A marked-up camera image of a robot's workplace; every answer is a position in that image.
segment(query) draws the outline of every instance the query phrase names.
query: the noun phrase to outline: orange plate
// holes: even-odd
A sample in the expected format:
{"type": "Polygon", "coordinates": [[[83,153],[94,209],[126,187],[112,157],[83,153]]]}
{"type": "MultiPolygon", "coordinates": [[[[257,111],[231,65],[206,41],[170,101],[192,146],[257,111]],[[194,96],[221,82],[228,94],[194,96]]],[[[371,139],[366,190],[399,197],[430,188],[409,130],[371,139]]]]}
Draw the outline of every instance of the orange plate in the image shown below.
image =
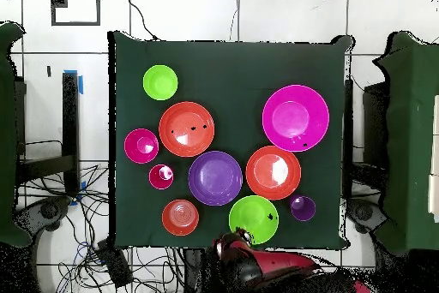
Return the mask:
{"type": "Polygon", "coordinates": [[[171,201],[161,214],[163,226],[174,236],[190,234],[198,225],[198,219],[198,210],[187,200],[171,201]]]}
{"type": "Polygon", "coordinates": [[[300,182],[300,164],[293,153],[265,146],[250,157],[245,178],[255,194],[269,200],[284,199],[300,182]]]}
{"type": "Polygon", "coordinates": [[[213,140],[213,119],[206,108],[184,101],[168,108],[160,119],[159,136],[169,152],[180,157],[203,153],[213,140]]]}

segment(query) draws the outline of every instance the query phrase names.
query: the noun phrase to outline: purple plate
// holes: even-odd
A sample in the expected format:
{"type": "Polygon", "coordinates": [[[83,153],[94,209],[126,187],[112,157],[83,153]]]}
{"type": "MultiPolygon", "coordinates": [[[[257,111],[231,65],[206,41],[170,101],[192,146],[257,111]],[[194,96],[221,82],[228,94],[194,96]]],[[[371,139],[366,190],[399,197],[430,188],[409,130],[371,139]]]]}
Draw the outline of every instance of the purple plate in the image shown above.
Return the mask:
{"type": "Polygon", "coordinates": [[[282,87],[267,101],[262,127],[268,139],[288,152],[306,151],[326,134],[329,111],[325,99],[304,85],[282,87]]]}
{"type": "Polygon", "coordinates": [[[189,188],[197,200],[210,206],[232,201],[243,186],[238,162],[220,151],[203,153],[189,168],[189,188]]]}

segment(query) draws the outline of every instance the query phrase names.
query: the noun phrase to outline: green fabric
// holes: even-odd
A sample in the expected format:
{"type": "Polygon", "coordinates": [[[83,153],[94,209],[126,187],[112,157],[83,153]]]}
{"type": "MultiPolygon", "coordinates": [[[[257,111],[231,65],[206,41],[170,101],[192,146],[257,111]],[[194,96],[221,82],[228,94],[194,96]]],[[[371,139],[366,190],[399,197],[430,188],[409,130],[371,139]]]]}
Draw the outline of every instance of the green fabric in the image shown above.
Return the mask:
{"type": "Polygon", "coordinates": [[[265,247],[343,248],[339,237],[340,160],[344,109],[345,51],[350,36],[333,44],[269,44],[221,42],[141,42],[121,33],[116,41],[116,244],[119,247],[175,246],[204,248],[229,232],[228,215],[234,202],[252,194],[244,181],[238,197],[225,206],[206,206],[189,191],[188,170],[195,158],[179,158],[160,142],[157,158],[135,164],[125,156],[129,131],[146,128],[159,136],[159,120],[171,105],[194,101],[207,108],[215,122],[208,151],[230,153],[243,174],[251,154],[269,145],[262,129],[262,109],[268,97],[290,84],[304,84],[326,99],[330,122],[317,146],[296,153],[302,166],[297,192],[316,202],[316,215],[299,222],[288,199],[275,201],[279,228],[265,247]],[[142,87],[145,72],[155,64],[171,67],[178,77],[176,94],[166,101],[149,98],[142,87]],[[166,190],[152,188],[147,174],[155,164],[168,164],[174,182],[166,190]],[[161,223],[165,205],[175,199],[194,203],[200,213],[195,231],[173,236],[161,223]]]}
{"type": "Polygon", "coordinates": [[[12,22],[0,24],[0,242],[24,247],[32,241],[30,236],[15,226],[12,212],[15,202],[16,130],[15,87],[9,53],[12,44],[21,38],[23,31],[12,22]]]}
{"type": "Polygon", "coordinates": [[[435,95],[439,94],[439,45],[396,33],[377,63],[390,80],[387,112],[389,174],[383,208],[390,220],[376,231],[395,254],[439,249],[439,224],[428,213],[435,95]]]}

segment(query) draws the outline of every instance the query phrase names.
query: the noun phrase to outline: lime green plate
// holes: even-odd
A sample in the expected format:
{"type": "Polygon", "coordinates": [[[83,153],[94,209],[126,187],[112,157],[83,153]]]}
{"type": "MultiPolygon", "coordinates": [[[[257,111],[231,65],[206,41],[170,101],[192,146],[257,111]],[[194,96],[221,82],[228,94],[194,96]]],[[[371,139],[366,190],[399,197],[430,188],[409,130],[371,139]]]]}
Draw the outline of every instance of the lime green plate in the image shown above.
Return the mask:
{"type": "Polygon", "coordinates": [[[251,195],[238,200],[229,213],[231,231],[244,229],[252,237],[252,244],[268,241],[279,225],[276,207],[264,197],[251,195]]]}
{"type": "Polygon", "coordinates": [[[154,100],[167,100],[177,91],[177,76],[165,65],[154,65],[143,76],[143,89],[154,100]]]}

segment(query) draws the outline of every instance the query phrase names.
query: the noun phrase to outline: green table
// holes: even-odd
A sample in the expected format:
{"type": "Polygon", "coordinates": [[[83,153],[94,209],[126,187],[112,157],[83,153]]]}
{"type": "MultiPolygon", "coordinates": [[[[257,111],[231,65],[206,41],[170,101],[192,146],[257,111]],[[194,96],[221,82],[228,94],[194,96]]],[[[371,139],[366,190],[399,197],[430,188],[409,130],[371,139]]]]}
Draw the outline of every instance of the green table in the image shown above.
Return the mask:
{"type": "Polygon", "coordinates": [[[330,123],[323,140],[307,152],[296,153],[302,166],[297,192],[316,202],[309,222],[297,221],[288,199],[275,201],[280,216],[276,234],[261,247],[330,248],[345,246],[339,237],[340,160],[344,107],[345,51],[349,36],[331,44],[269,44],[142,42],[114,32],[116,46],[116,245],[205,248],[229,232],[228,214],[236,200],[252,194],[244,182],[238,197],[225,206],[206,206],[189,191],[188,170],[195,158],[179,158],[160,143],[159,155],[149,164],[135,164],[124,154],[129,131],[146,128],[159,135],[159,120],[171,105],[194,101],[206,107],[215,122],[208,151],[230,153],[243,173],[251,154],[269,145],[262,129],[262,109],[268,97],[290,84],[304,84],[326,99],[330,123]],[[142,77],[155,64],[171,67],[178,77],[176,94],[166,101],[149,98],[142,77]],[[174,183],[166,190],[152,188],[147,174],[155,164],[169,164],[174,183]],[[200,222],[188,236],[173,236],[161,223],[165,205],[190,200],[200,222]]]}

